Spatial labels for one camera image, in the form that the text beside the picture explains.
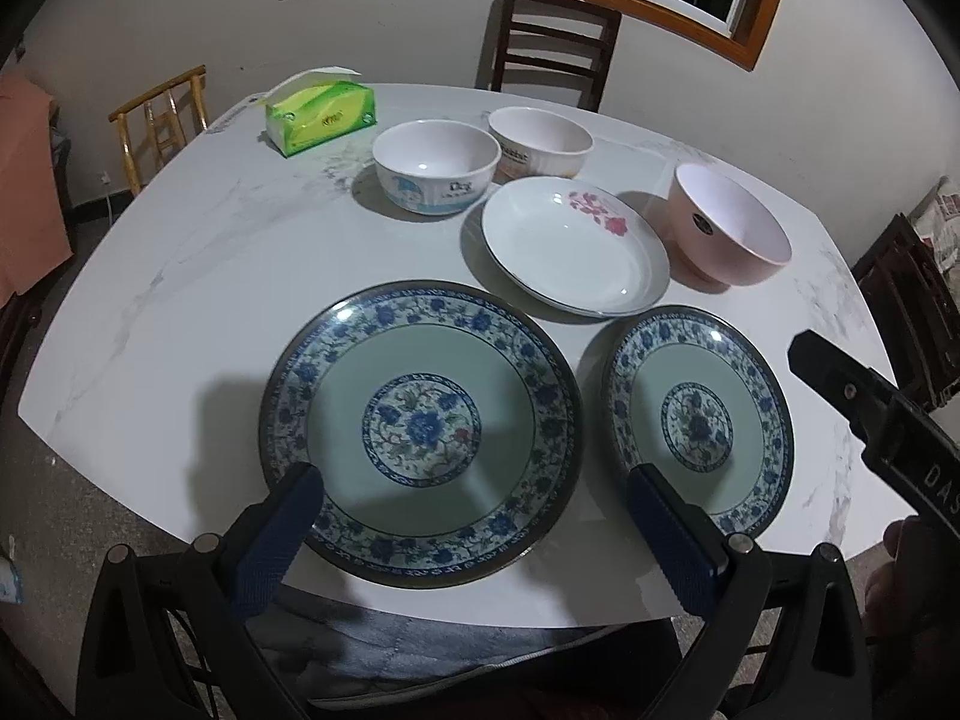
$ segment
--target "white plate with red flowers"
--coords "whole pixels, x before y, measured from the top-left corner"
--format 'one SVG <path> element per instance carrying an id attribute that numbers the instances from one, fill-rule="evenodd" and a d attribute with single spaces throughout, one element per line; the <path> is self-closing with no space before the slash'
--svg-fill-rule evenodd
<path id="1" fill-rule="evenodd" d="M 527 292 L 584 317 L 630 317 L 670 284 L 664 244 L 612 194 L 569 178 L 511 181 L 484 206 L 493 259 Z"/>

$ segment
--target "plate rim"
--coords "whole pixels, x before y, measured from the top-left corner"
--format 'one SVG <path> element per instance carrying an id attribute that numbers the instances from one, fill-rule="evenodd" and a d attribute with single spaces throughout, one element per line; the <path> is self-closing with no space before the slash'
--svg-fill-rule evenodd
<path id="1" fill-rule="evenodd" d="M 517 541 L 517 543 L 503 550 L 502 552 L 499 552 L 486 560 L 482 560 L 481 562 L 477 563 L 477 565 L 472 565 L 469 568 L 438 575 L 431 574 L 416 576 L 394 574 L 388 571 L 372 569 L 365 565 L 359 565 L 358 563 L 352 562 L 346 557 L 342 557 L 334 550 L 326 546 L 323 541 L 314 536 L 312 525 L 310 532 L 307 534 L 306 538 L 304 538 L 304 543 L 322 559 L 339 568 L 339 570 L 342 570 L 347 574 L 357 576 L 360 579 L 373 581 L 374 583 L 382 584 L 383 586 L 400 587 L 401 589 L 440 589 L 441 587 L 453 587 L 459 586 L 459 584 L 467 584 L 470 581 L 475 581 L 477 579 L 490 576 L 502 568 L 507 567 L 515 560 L 519 560 L 521 557 L 526 555 L 541 541 L 541 539 L 544 538 L 544 536 L 546 536 L 553 529 L 553 526 L 557 524 L 557 521 L 563 515 L 563 512 L 566 511 L 566 507 L 568 507 L 570 498 L 573 495 L 573 490 L 576 488 L 577 482 L 580 478 L 584 455 L 584 407 L 580 386 L 578 385 L 576 376 L 573 373 L 573 369 L 570 367 L 570 363 L 568 360 L 566 360 L 563 352 L 560 351 L 560 348 L 558 348 L 552 338 L 550 338 L 549 334 L 546 333 L 544 329 L 539 326 L 539 324 L 536 324 L 531 317 L 527 316 L 525 312 L 522 312 L 520 309 L 517 309 L 517 307 L 512 306 L 511 303 L 508 303 L 507 300 L 504 300 L 500 296 L 489 293 L 486 290 L 472 287 L 469 284 L 461 284 L 455 281 L 445 281 L 440 279 L 402 279 L 398 281 L 384 282 L 373 285 L 372 287 L 366 287 L 361 290 L 357 290 L 356 292 L 347 295 L 345 298 L 337 300 L 335 303 L 330 303 L 325 307 L 325 309 L 322 309 L 318 314 L 315 314 L 314 317 L 311 317 L 311 319 L 309 319 L 306 324 L 299 329 L 299 332 L 296 333 L 296 336 L 291 339 L 290 343 L 287 343 L 287 346 L 285 346 L 283 351 L 280 353 L 280 356 L 277 357 L 277 360 L 274 363 L 270 377 L 267 379 L 267 383 L 264 386 L 263 394 L 261 395 L 260 399 L 260 408 L 257 412 L 257 451 L 260 459 L 260 468 L 264 479 L 267 482 L 268 488 L 272 490 L 277 485 L 278 480 L 277 477 L 275 477 L 275 471 L 272 470 L 269 463 L 269 451 L 265 435 L 267 418 L 270 412 L 271 393 L 274 391 L 277 383 L 280 381 L 280 376 L 282 375 L 285 362 L 289 359 L 290 355 L 296 351 L 296 348 L 306 339 L 306 337 L 334 311 L 341 311 L 356 300 L 360 300 L 362 298 L 375 298 L 378 295 L 396 292 L 397 290 L 416 289 L 462 292 L 471 296 L 472 298 L 479 298 L 487 303 L 491 303 L 497 308 L 500 308 L 510 314 L 514 319 L 517 319 L 528 332 L 535 335 L 538 340 L 544 344 L 547 351 L 554 358 L 554 362 L 558 370 L 558 378 L 565 382 L 569 390 L 572 410 L 571 418 L 573 421 L 573 438 L 569 452 L 568 469 L 566 470 L 565 477 L 563 477 L 563 482 L 560 483 L 560 486 L 557 488 L 552 503 L 544 507 L 544 509 L 541 510 L 542 514 L 539 516 L 539 518 L 537 518 L 531 525 L 528 526 L 529 530 L 524 538 L 522 538 L 520 541 Z"/>
<path id="2" fill-rule="evenodd" d="M 623 466 L 624 460 L 620 451 L 620 447 L 616 441 L 616 436 L 613 435 L 613 411 L 610 406 L 610 387 L 611 380 L 613 379 L 613 367 L 614 361 L 616 360 L 617 354 L 619 354 L 623 344 L 631 336 L 631 333 L 635 331 L 637 325 L 640 325 L 642 322 L 645 322 L 646 319 L 650 317 L 656 317 L 658 314 L 670 314 L 683 312 L 687 314 L 694 314 L 695 316 L 702 317 L 703 319 L 708 319 L 711 322 L 716 322 L 718 325 L 723 327 L 728 334 L 741 343 L 748 351 L 752 352 L 752 355 L 755 357 L 753 362 L 755 365 L 758 365 L 762 372 L 766 374 L 767 379 L 770 384 L 771 393 L 774 395 L 774 399 L 779 399 L 779 402 L 784 404 L 784 435 L 786 438 L 786 447 L 785 447 L 785 461 L 784 461 L 784 474 L 781 476 L 781 486 L 784 489 L 784 493 L 779 495 L 779 499 L 774 502 L 774 505 L 767 509 L 767 512 L 763 514 L 763 517 L 755 522 L 754 526 L 747 531 L 747 536 L 751 538 L 757 538 L 763 533 L 767 528 L 770 527 L 770 524 L 776 519 L 776 516 L 781 512 L 784 503 L 786 502 L 786 497 L 789 494 L 790 483 L 793 481 L 793 466 L 796 454 L 796 441 L 793 434 L 793 418 L 790 416 L 790 407 L 786 400 L 786 395 L 784 390 L 779 384 L 779 380 L 776 379 L 773 369 L 770 367 L 769 362 L 766 358 L 760 353 L 760 350 L 750 341 L 750 338 L 747 338 L 743 333 L 733 327 L 726 319 L 717 317 L 716 314 L 712 314 L 709 311 L 705 311 L 702 308 L 697 306 L 685 306 L 680 303 L 671 303 L 668 305 L 654 306 L 647 309 L 642 314 L 639 314 L 631 322 L 627 322 L 626 326 L 617 333 L 616 340 L 613 342 L 610 351 L 608 351 L 607 357 L 604 359 L 604 368 L 603 376 L 600 380 L 600 409 L 601 409 L 601 419 L 603 420 L 603 429 L 602 435 L 604 442 L 608 448 L 608 454 L 616 459 L 617 466 L 613 469 L 614 474 L 618 480 L 623 478 Z M 707 517 L 712 521 L 713 517 L 710 514 L 707 514 Z"/>
<path id="3" fill-rule="evenodd" d="M 549 178 L 549 179 L 558 180 L 558 181 L 565 181 L 570 184 L 578 184 L 580 187 L 584 187 L 590 190 L 597 190 L 600 194 L 603 194 L 604 196 L 615 200 L 619 205 L 623 206 L 623 208 L 626 209 L 628 214 L 633 214 L 634 217 L 637 219 L 637 221 L 640 223 L 640 227 L 645 228 L 650 233 L 653 240 L 655 240 L 656 243 L 659 244 L 659 250 L 662 251 L 662 254 L 664 255 L 662 257 L 662 259 L 664 260 L 664 264 L 666 265 L 666 269 L 665 269 L 666 278 L 664 279 L 664 288 L 662 288 L 661 290 L 653 290 L 651 294 L 656 296 L 650 299 L 647 303 L 644 303 L 642 306 L 640 306 L 640 308 L 632 308 L 632 309 L 628 309 L 627 311 L 597 311 L 594 309 L 583 308 L 581 306 L 573 306 L 573 305 L 570 305 L 569 303 L 564 303 L 563 300 L 559 300 L 558 298 L 552 298 L 552 296 L 545 295 L 544 293 L 541 293 L 539 290 L 535 290 L 533 287 L 527 284 L 522 278 L 520 278 L 519 275 L 515 274 L 513 271 L 507 268 L 507 266 L 503 264 L 501 259 L 496 256 L 496 252 L 493 250 L 493 245 L 490 243 L 490 239 L 487 236 L 486 219 L 487 219 L 488 204 L 490 204 L 490 202 L 498 194 L 500 194 L 501 191 L 504 191 L 505 189 L 507 189 L 507 187 L 510 187 L 512 184 L 515 184 L 518 181 L 530 181 L 530 180 L 544 179 L 544 178 Z M 483 232 L 483 240 L 484 240 L 484 245 L 486 245 L 487 252 L 491 255 L 491 257 L 493 257 L 493 261 L 496 262 L 496 264 L 500 267 L 501 271 L 505 272 L 505 274 L 507 274 L 507 276 L 509 276 L 510 279 L 512 279 L 512 281 L 515 282 L 515 284 L 520 285 L 520 287 L 523 290 L 526 290 L 528 293 L 530 293 L 530 295 L 533 295 L 534 298 L 542 300 L 543 302 L 553 306 L 554 308 L 559 308 L 563 311 L 568 311 L 571 314 L 577 314 L 579 317 L 594 317 L 594 319 L 622 319 L 623 317 L 636 317 L 639 314 L 643 313 L 644 311 L 647 311 L 652 306 L 656 305 L 656 303 L 659 300 L 661 300 L 664 297 L 664 295 L 666 295 L 667 290 L 670 289 L 670 280 L 671 280 L 670 255 L 666 250 L 666 244 L 661 239 L 661 237 L 659 237 L 658 233 L 653 228 L 653 226 L 649 223 L 649 221 L 645 220 L 645 218 L 643 218 L 643 215 L 640 212 L 637 212 L 637 210 L 635 210 L 634 208 L 631 208 L 629 205 L 627 205 L 627 203 L 622 201 L 619 197 L 617 197 L 611 191 L 607 191 L 605 189 L 602 189 L 599 186 L 589 184 L 586 181 L 581 181 L 577 178 L 563 178 L 562 176 L 554 176 L 554 175 L 528 175 L 523 178 L 517 178 L 515 180 L 507 182 L 506 184 L 503 184 L 498 189 L 493 191 L 486 200 L 483 201 L 483 209 L 482 209 L 481 218 L 480 218 L 480 228 Z"/>

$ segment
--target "gray floor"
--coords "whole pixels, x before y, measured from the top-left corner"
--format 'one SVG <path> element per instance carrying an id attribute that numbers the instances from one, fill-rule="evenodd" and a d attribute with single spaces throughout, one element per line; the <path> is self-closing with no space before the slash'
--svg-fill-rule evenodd
<path id="1" fill-rule="evenodd" d="M 0 626 L 71 710 L 83 623 L 107 549 L 126 542 L 138 554 L 146 555 L 181 546 L 176 538 L 101 493 L 59 459 L 16 414 L 30 365 L 56 308 L 106 232 L 105 220 L 80 227 L 77 257 L 46 299 L 40 326 L 27 337 L 0 410 L 0 550 L 12 557 L 20 570 L 26 596 L 23 605 L 0 604 Z M 851 562 L 861 604 L 867 576 L 884 560 L 882 550 L 874 548 Z M 769 640 L 773 619 L 769 615 L 761 620 L 756 642 Z M 681 617 L 675 626 L 688 646 L 700 623 Z M 750 679 L 759 663 L 758 656 L 747 659 L 739 680 Z"/>

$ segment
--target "blue gripper pad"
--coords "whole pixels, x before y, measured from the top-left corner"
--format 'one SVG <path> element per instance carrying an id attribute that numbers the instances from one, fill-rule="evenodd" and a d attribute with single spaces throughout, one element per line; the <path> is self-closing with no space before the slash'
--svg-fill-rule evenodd
<path id="1" fill-rule="evenodd" d="M 320 471 L 296 463 L 263 503 L 237 517 L 224 534 L 216 569 L 234 619 L 242 622 L 267 608 L 322 504 Z"/>
<path id="2" fill-rule="evenodd" d="M 651 464 L 631 470 L 627 505 L 683 609 L 712 618 L 727 569 L 722 533 L 702 509 L 683 502 Z"/>

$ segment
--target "light wood chair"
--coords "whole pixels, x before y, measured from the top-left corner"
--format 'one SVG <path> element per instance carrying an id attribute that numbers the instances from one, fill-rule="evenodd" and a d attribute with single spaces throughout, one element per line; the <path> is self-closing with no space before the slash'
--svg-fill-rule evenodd
<path id="1" fill-rule="evenodd" d="M 174 89 L 179 85 L 186 83 L 190 85 L 190 97 L 193 100 L 193 109 L 197 115 L 197 121 L 200 124 L 200 129 L 206 129 L 206 107 L 203 104 L 203 86 L 200 85 L 200 81 L 205 75 L 205 65 L 195 67 L 193 70 L 181 73 L 174 79 L 164 81 L 149 92 L 144 92 L 139 97 L 130 100 L 129 103 L 121 105 L 109 115 L 110 122 L 116 123 L 117 134 L 120 136 L 120 148 L 123 149 L 123 168 L 134 197 L 140 194 L 144 181 L 140 177 L 140 170 L 136 167 L 136 159 L 133 158 L 130 128 L 127 124 L 128 114 L 136 108 L 140 108 L 141 105 L 143 106 L 147 140 L 150 142 L 151 151 L 154 153 L 154 163 L 159 172 L 178 151 L 186 147 L 184 126 L 179 120 L 179 111 L 176 109 L 176 98 L 174 97 Z M 167 110 L 157 114 L 154 112 L 152 102 L 161 95 L 167 98 Z M 170 134 L 160 140 L 158 132 L 165 127 Z"/>
<path id="2" fill-rule="evenodd" d="M 534 2 L 548 5 L 559 11 L 566 11 L 572 15 L 592 17 L 603 25 L 600 37 L 594 38 L 579 32 L 567 29 L 555 29 L 552 26 L 531 23 L 529 20 L 517 20 L 515 9 L 517 1 Z M 620 31 L 621 14 L 616 10 L 600 7 L 581 0 L 504 0 L 503 14 L 500 19 L 500 33 L 496 43 L 496 59 L 493 61 L 493 82 L 491 90 L 502 91 L 503 74 L 506 65 L 526 65 L 527 67 L 541 68 L 554 71 L 565 76 L 579 76 L 589 81 L 589 88 L 580 103 L 580 108 L 596 111 L 600 107 L 600 98 L 603 97 L 604 86 L 607 84 L 607 74 L 610 72 L 613 47 L 616 45 L 616 36 Z M 538 35 L 541 38 L 560 44 L 568 44 L 576 50 L 572 53 L 581 54 L 584 50 L 592 55 L 589 67 L 558 62 L 539 56 L 520 55 L 510 51 L 510 37 L 512 34 Z"/>

